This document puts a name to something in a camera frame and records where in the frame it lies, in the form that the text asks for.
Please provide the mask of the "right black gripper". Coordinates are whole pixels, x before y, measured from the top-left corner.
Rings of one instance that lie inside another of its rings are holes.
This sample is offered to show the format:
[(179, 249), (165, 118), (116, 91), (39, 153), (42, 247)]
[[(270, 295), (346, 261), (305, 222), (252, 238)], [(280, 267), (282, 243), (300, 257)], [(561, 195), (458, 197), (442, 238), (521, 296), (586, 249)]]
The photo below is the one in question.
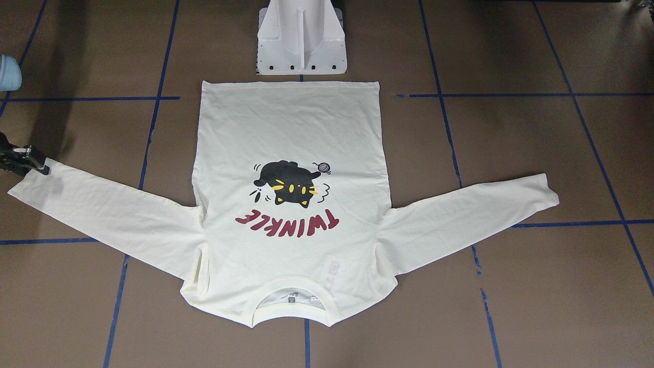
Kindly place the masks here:
[(1, 169), (25, 177), (31, 170), (49, 175), (51, 168), (46, 164), (46, 156), (33, 145), (21, 148), (11, 144), (1, 133)]

